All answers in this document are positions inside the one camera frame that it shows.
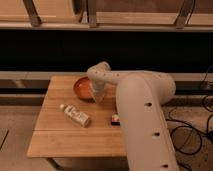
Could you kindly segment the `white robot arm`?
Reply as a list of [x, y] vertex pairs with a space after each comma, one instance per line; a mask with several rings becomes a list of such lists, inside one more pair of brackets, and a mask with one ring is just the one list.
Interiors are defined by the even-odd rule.
[[113, 71], [100, 62], [87, 70], [93, 99], [99, 103], [107, 83], [116, 86], [120, 119], [130, 171], [179, 171], [162, 111], [176, 91], [173, 78], [162, 72]]

